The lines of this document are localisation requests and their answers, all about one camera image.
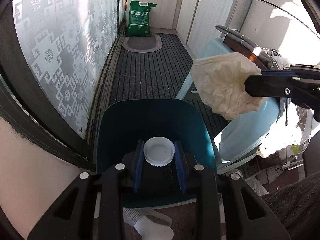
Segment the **white bottle cap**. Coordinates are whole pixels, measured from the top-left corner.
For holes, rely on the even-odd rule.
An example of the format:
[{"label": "white bottle cap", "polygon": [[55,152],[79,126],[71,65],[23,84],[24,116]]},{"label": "white bottle cap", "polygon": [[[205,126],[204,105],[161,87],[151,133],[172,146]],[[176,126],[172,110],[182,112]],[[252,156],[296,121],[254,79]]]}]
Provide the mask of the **white bottle cap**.
[{"label": "white bottle cap", "polygon": [[146,141],[143,147],[146,161],[157,167],[168,165],[173,159],[174,152],[174,144],[165,137],[153,137]]}]

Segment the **doormat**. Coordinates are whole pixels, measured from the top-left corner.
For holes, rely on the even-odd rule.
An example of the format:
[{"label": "doormat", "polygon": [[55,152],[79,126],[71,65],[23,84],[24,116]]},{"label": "doormat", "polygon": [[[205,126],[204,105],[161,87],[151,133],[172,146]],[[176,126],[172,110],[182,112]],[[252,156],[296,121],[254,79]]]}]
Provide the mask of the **doormat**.
[{"label": "doormat", "polygon": [[131,52],[147,53],[162,48],[161,37],[151,33],[150,37],[125,37],[122,46]]}]

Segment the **green plastic bag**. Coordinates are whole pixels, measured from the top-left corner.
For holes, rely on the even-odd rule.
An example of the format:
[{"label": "green plastic bag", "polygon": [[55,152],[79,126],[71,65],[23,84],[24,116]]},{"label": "green plastic bag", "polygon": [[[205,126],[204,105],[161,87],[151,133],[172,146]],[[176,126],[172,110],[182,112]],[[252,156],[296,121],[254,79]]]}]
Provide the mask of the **green plastic bag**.
[{"label": "green plastic bag", "polygon": [[149,12],[155,3],[131,1],[126,36],[150,36]]}]

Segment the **plastic bag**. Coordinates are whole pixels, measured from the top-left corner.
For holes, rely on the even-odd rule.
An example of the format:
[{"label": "plastic bag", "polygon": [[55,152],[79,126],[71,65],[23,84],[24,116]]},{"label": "plastic bag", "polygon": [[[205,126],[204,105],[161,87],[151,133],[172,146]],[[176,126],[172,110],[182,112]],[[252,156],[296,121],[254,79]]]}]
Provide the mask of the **plastic bag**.
[{"label": "plastic bag", "polygon": [[269,192],[262,186],[261,181],[257,180],[255,177],[247,180],[248,185],[258,194],[262,196],[268,194]]},{"label": "plastic bag", "polygon": [[263,102],[262,97],[251,97],[244,88],[248,76],[261,75],[261,71],[238,52],[196,59],[190,73],[202,102],[227,120],[258,111]]},{"label": "plastic bag", "polygon": [[126,36],[150,36],[149,12],[155,3],[131,1]]},{"label": "plastic bag", "polygon": [[273,59],[277,62],[280,69],[284,69],[285,67],[290,67],[290,60],[285,57],[280,57],[278,55],[272,56]]}]

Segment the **metal screw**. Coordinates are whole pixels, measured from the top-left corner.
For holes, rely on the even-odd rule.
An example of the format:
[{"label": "metal screw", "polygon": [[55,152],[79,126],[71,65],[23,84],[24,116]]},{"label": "metal screw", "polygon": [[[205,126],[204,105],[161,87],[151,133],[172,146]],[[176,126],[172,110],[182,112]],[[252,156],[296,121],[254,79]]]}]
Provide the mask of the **metal screw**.
[{"label": "metal screw", "polygon": [[232,174],[230,175],[230,177],[231,177],[231,179],[234,179],[234,180],[240,179],[240,175],[239,175],[238,173],[232,173]]},{"label": "metal screw", "polygon": [[197,165],[195,165],[195,170],[196,171],[203,171],[204,170],[204,166],[201,165],[201,164],[197,164]]},{"label": "metal screw", "polygon": [[284,89],[284,93],[288,96],[290,95],[290,89],[289,88],[285,88]]},{"label": "metal screw", "polygon": [[125,168],[125,165],[123,164],[123,163],[118,163],[117,165],[116,165],[116,169],[117,170],[123,170]]},{"label": "metal screw", "polygon": [[87,179],[89,177],[89,173],[87,172],[82,172],[80,175],[79,175],[80,179]]}]

